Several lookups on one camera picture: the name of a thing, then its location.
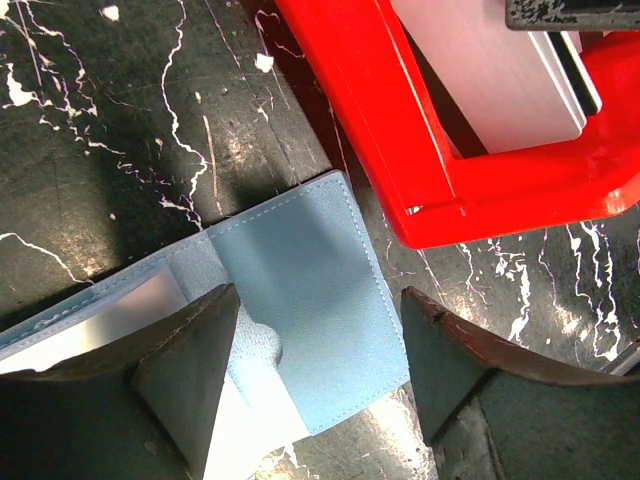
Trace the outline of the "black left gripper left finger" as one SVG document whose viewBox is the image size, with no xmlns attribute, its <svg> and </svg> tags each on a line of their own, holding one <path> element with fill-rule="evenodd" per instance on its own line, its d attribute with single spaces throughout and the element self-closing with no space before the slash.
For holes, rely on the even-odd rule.
<svg viewBox="0 0 640 480">
<path fill-rule="evenodd" d="M 239 313 L 231 284 L 108 345 L 1 378 L 5 479 L 200 479 Z"/>
</svg>

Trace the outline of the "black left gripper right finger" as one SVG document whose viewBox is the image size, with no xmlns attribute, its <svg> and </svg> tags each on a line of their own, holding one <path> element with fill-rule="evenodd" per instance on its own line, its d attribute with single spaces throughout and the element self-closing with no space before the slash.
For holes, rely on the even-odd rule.
<svg viewBox="0 0 640 480">
<path fill-rule="evenodd" d="M 439 478 L 638 478 L 638 377 L 522 348 L 414 287 L 402 292 L 401 321 Z"/>
</svg>

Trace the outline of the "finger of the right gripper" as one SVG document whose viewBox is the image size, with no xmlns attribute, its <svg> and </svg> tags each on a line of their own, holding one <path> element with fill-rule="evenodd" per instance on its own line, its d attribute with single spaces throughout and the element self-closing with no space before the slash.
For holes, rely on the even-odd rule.
<svg viewBox="0 0 640 480">
<path fill-rule="evenodd" d="M 637 0 L 507 0 L 505 23 L 522 31 L 638 31 Z"/>
</svg>

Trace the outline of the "red plastic card tray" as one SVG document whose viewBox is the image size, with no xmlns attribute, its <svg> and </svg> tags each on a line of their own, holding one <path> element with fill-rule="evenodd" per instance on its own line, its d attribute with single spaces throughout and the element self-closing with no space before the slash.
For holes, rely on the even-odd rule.
<svg viewBox="0 0 640 480">
<path fill-rule="evenodd" d="M 402 243 L 452 245 L 617 215 L 639 200 L 639 37 L 590 52 L 604 111 L 579 138 L 457 159 L 387 1 L 282 1 Z"/>
</svg>

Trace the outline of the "blue leather card holder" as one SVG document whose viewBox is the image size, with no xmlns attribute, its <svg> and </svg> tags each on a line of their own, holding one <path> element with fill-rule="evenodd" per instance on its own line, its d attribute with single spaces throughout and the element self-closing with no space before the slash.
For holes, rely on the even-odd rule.
<svg viewBox="0 0 640 480">
<path fill-rule="evenodd" d="M 402 329 L 344 174 L 169 245 L 1 335 L 1 378 L 45 371 L 221 285 L 240 299 L 205 472 L 246 479 L 403 384 Z"/>
</svg>

